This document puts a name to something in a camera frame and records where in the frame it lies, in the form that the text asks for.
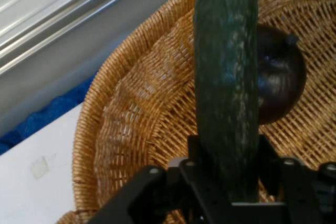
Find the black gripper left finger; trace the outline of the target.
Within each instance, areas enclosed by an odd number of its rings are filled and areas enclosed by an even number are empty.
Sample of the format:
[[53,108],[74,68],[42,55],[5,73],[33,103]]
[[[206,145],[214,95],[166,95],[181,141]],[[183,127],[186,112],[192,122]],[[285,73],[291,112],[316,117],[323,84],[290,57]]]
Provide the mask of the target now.
[[204,173],[198,136],[187,143],[177,167],[144,166],[88,222],[163,223],[180,210],[187,223],[231,223],[231,203]]

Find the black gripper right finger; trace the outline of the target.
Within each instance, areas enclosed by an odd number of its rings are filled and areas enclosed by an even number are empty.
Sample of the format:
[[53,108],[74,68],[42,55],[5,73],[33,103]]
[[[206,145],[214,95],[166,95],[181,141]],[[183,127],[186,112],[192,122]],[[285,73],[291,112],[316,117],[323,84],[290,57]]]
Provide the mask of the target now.
[[285,204],[289,223],[335,223],[335,162],[311,169],[299,158],[279,156],[260,135],[258,173],[267,194]]

